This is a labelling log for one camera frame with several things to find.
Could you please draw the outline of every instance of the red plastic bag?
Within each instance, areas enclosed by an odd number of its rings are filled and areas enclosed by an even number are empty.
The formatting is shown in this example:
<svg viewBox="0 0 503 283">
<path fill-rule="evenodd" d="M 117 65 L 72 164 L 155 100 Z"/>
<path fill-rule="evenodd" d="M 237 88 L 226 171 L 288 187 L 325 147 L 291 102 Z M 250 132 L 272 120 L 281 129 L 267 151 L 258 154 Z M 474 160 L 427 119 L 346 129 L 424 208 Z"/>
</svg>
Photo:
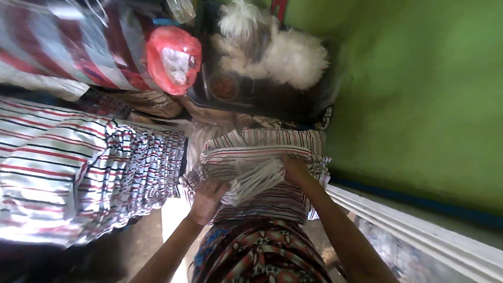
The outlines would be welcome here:
<svg viewBox="0 0 503 283">
<path fill-rule="evenodd" d="M 146 52 L 148 72 L 154 82 L 167 93 L 173 95 L 184 94 L 196 81 L 197 73 L 201 69 L 202 47 L 199 40 L 191 36 L 190 33 L 174 26 L 159 27 L 150 35 L 146 45 Z M 177 69 L 176 72 L 168 74 L 166 68 L 176 64 L 169 61 L 166 54 L 172 56 L 181 54 L 182 57 L 187 54 L 187 58 L 189 58 L 188 70 L 185 72 Z M 185 80 L 182 80 L 184 82 L 181 83 L 180 80 L 175 80 L 175 77 L 180 78 L 180 76 L 174 77 L 173 74 L 185 74 L 183 78 Z"/>
</svg>

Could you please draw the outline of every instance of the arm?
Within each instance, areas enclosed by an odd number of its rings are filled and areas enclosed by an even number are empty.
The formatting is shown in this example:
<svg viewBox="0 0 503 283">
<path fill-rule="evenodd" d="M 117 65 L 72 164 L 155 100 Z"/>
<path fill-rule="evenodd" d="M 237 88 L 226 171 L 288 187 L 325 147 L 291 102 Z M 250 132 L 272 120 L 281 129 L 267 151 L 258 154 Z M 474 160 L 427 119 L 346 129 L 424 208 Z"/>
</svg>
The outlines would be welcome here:
<svg viewBox="0 0 503 283">
<path fill-rule="evenodd" d="M 187 217 L 129 283 L 169 282 L 203 227 L 215 216 L 229 188 L 228 183 L 218 178 L 204 180 L 197 188 Z"/>
<path fill-rule="evenodd" d="M 283 157 L 282 160 L 286 167 L 286 179 L 302 189 L 318 212 L 321 224 L 349 279 L 355 283 L 398 283 L 365 236 L 310 175 L 306 164 L 288 157 Z"/>
</svg>

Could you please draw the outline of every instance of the hand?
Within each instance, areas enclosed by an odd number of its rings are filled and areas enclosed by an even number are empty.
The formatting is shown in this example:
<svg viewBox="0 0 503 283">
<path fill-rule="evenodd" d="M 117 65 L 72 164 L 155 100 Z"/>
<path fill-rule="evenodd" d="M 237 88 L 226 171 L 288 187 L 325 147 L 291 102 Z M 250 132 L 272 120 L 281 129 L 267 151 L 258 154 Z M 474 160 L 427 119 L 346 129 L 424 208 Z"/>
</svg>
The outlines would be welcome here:
<svg viewBox="0 0 503 283">
<path fill-rule="evenodd" d="M 282 155 L 281 161 L 283 161 L 283 165 L 285 165 L 285 180 L 288 182 L 302 187 L 302 184 L 305 183 L 306 180 L 313 178 L 311 173 L 309 173 L 307 164 L 303 160 L 291 158 L 288 155 Z"/>
<path fill-rule="evenodd" d="M 216 177 L 201 181 L 196 189 L 192 208 L 187 216 L 198 225 L 207 225 L 217 213 L 220 200 L 230 190 L 230 185 Z"/>
</svg>

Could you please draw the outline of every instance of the red and white striped fabric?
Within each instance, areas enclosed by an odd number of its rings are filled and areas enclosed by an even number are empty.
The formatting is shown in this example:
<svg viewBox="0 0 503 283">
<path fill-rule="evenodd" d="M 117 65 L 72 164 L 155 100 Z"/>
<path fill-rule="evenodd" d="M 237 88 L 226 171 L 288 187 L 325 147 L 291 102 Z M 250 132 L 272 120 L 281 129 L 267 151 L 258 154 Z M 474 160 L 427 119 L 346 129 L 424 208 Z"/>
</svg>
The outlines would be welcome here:
<svg viewBox="0 0 503 283">
<path fill-rule="evenodd" d="M 123 90 L 158 90 L 146 68 L 152 21 L 120 1 L 105 6 L 108 27 L 91 12 L 66 20 L 0 3 L 0 60 L 39 75 Z"/>
<path fill-rule="evenodd" d="M 262 163 L 289 154 L 305 160 L 311 174 L 326 187 L 330 179 L 323 155 L 325 133 L 283 129 L 236 130 L 206 142 L 200 161 L 180 178 L 180 194 L 192 205 L 195 189 L 208 176 L 231 181 L 238 176 L 235 162 Z M 211 223 L 248 217 L 271 217 L 305 224 L 318 214 L 304 193 L 288 182 L 280 182 L 238 206 L 223 204 Z"/>
<path fill-rule="evenodd" d="M 180 132 L 0 99 L 0 238 L 65 247 L 178 195 Z"/>
</svg>

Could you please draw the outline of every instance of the stack of clothes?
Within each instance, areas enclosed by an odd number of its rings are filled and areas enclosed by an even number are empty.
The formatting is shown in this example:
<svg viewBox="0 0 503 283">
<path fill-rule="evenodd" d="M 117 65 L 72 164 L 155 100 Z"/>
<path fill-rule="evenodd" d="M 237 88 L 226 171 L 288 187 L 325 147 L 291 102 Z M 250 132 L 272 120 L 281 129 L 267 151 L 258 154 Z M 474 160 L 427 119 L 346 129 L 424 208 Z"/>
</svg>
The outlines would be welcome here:
<svg viewBox="0 0 503 283">
<path fill-rule="evenodd" d="M 210 223 L 268 217 L 306 224 L 318 214 L 302 190 L 284 180 L 278 158 L 289 155 L 304 160 L 309 172 L 326 187 L 330 157 L 324 155 L 325 139 L 324 132 L 315 130 L 234 130 L 205 143 L 199 161 L 180 178 L 180 194 L 192 205 L 199 182 L 218 177 L 232 187 Z"/>
<path fill-rule="evenodd" d="M 86 244 L 178 196 L 182 132 L 0 99 L 0 239 Z"/>
</svg>

